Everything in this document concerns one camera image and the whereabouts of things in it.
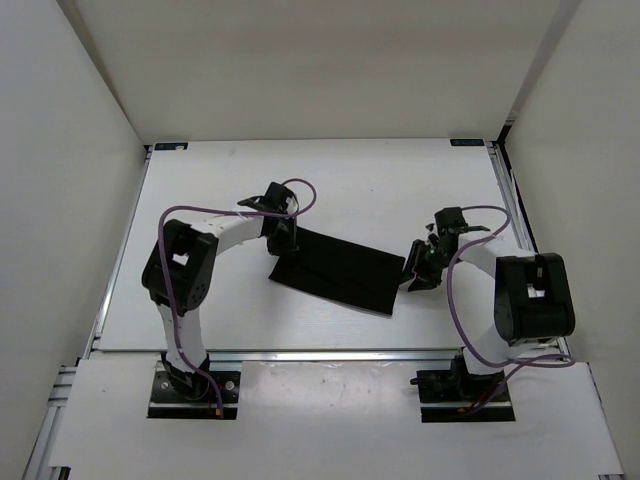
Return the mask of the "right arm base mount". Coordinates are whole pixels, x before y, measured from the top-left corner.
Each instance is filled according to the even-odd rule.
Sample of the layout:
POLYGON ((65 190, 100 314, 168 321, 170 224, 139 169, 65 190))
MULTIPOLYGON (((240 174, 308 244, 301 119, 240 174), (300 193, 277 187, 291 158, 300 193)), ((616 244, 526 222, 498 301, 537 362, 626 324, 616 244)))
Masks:
POLYGON ((409 383, 418 391, 422 423, 516 420, 505 373, 472 375, 461 355, 448 370, 418 370, 409 383))

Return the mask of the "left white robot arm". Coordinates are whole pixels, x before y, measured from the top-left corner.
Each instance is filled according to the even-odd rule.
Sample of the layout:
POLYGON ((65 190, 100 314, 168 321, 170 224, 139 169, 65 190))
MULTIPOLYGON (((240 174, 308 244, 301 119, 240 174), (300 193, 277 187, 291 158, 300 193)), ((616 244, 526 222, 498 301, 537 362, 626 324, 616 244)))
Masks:
POLYGON ((161 215, 141 283, 162 318, 167 349, 161 361, 170 385, 188 400, 211 391, 221 395, 210 373, 199 318, 216 258, 259 238, 266 240, 270 255, 295 256, 296 220, 304 210, 289 188, 292 182, 272 182, 264 194, 239 201, 231 211, 176 206, 161 215))

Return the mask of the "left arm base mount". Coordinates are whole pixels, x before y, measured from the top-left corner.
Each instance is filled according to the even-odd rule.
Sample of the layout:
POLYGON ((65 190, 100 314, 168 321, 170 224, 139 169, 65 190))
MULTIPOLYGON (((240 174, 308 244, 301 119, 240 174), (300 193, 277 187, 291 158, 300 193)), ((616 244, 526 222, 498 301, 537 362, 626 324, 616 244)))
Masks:
POLYGON ((221 393, 222 406, 218 406, 218 398, 210 383, 204 382, 194 393, 188 393, 184 386, 177 387, 178 381, 172 382, 171 375, 164 366, 157 362, 153 383, 147 406, 149 419, 188 419, 188 420, 236 420, 238 415, 241 390, 241 371, 212 370, 221 393))

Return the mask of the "black skirt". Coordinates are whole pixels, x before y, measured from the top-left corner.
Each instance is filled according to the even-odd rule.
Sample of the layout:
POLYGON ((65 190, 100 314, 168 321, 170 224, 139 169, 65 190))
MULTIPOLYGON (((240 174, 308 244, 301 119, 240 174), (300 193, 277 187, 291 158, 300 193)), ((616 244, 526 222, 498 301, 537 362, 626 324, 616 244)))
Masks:
POLYGON ((405 258, 299 228, 295 255, 281 257, 269 279, 360 310, 390 316, 405 258))

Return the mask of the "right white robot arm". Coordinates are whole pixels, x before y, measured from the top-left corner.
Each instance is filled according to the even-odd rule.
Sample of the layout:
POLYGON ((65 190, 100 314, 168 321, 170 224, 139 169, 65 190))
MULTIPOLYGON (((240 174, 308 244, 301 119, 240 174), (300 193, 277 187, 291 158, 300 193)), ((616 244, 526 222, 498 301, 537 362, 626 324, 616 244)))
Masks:
POLYGON ((535 346, 571 335, 575 312, 563 258, 556 253, 536 253, 505 241, 504 222, 496 230, 471 225, 470 207, 438 211, 426 239, 412 243, 401 282, 408 291, 443 286, 454 328, 463 346, 463 366, 449 375, 449 387, 460 399, 470 400, 486 384, 485 377, 523 368, 566 368, 567 354, 531 356, 535 346), (460 264, 469 264, 494 282, 493 320, 477 338, 471 338, 459 318, 453 276, 460 264))

